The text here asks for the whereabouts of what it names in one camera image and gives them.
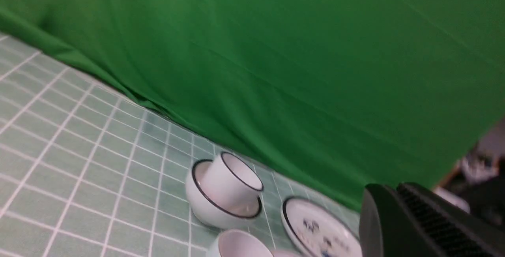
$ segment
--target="white plate with blue pattern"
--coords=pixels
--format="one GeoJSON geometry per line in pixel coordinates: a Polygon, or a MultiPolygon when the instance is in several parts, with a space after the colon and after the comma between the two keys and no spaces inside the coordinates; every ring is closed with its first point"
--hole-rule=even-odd
{"type": "Polygon", "coordinates": [[[307,257],[361,257],[357,236],[325,208],[301,197],[288,197],[282,224],[293,244],[307,257]]]}

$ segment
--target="green screen backdrop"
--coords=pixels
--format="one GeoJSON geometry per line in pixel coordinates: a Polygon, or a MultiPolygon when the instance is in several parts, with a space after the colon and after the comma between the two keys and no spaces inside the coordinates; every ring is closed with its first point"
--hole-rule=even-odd
{"type": "Polygon", "coordinates": [[[0,30],[354,209],[505,113],[505,0],[0,0],[0,30]]]}

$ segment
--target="white teacup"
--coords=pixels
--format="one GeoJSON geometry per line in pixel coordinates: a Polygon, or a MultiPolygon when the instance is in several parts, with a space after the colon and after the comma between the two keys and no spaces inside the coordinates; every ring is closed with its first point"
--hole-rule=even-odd
{"type": "Polygon", "coordinates": [[[225,151],[214,158],[200,186],[212,201],[227,210],[253,203],[264,188],[245,162],[225,151]]]}
{"type": "Polygon", "coordinates": [[[206,257],[273,257],[256,237],[238,229],[222,232],[207,250],[206,257]]]}

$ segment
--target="black plastic object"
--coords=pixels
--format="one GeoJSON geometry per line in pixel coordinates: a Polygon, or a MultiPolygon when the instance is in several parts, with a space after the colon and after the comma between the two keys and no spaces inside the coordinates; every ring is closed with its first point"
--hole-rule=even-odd
{"type": "Polygon", "coordinates": [[[363,257],[505,257],[505,234],[415,183],[365,187],[363,257]]]}

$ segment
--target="bowl rim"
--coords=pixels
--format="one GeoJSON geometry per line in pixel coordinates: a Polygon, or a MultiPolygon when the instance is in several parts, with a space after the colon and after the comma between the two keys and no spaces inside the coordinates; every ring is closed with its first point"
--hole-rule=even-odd
{"type": "Polygon", "coordinates": [[[205,194],[205,192],[202,190],[202,188],[200,187],[200,185],[198,184],[198,182],[196,180],[196,175],[195,175],[196,167],[198,165],[200,165],[201,163],[203,163],[203,162],[212,162],[212,159],[200,159],[200,160],[197,160],[193,164],[193,166],[191,167],[191,176],[193,178],[193,183],[195,184],[196,188],[205,197],[205,199],[207,199],[207,201],[209,201],[214,207],[216,207],[220,211],[225,212],[226,214],[229,214],[229,215],[231,215],[233,217],[240,218],[240,219],[255,219],[255,218],[257,218],[261,214],[261,211],[263,210],[263,203],[261,203],[260,196],[258,196],[258,211],[253,216],[240,216],[238,214],[234,214],[234,213],[229,212],[228,210],[226,210],[226,209],[218,206],[214,201],[212,201],[212,199],[209,198],[209,196],[207,196],[207,194],[205,194]]]}
{"type": "Polygon", "coordinates": [[[228,152],[228,151],[221,151],[219,153],[219,156],[223,162],[223,164],[226,166],[226,168],[231,172],[231,174],[233,174],[233,176],[235,176],[235,178],[237,178],[239,181],[241,181],[244,185],[246,185],[247,187],[255,190],[255,191],[259,191],[259,192],[263,192],[263,190],[265,190],[265,185],[263,185],[263,181],[261,181],[261,178],[258,176],[258,174],[256,174],[256,172],[254,172],[254,170],[249,166],[247,165],[247,163],[245,163],[245,161],[243,161],[241,158],[239,158],[238,156],[236,156],[235,154],[231,153],[231,152],[228,152]],[[233,170],[231,170],[231,168],[228,166],[228,164],[226,163],[226,161],[224,160],[224,157],[223,157],[223,154],[228,154],[228,155],[231,155],[233,156],[234,158],[238,159],[240,162],[242,162],[245,166],[247,166],[247,168],[249,168],[252,173],[254,173],[254,175],[256,175],[256,178],[258,178],[258,180],[260,180],[260,183],[261,183],[261,188],[255,188],[249,184],[247,184],[244,180],[242,180],[240,177],[238,177],[237,174],[235,174],[235,172],[233,172],[233,170]]]}

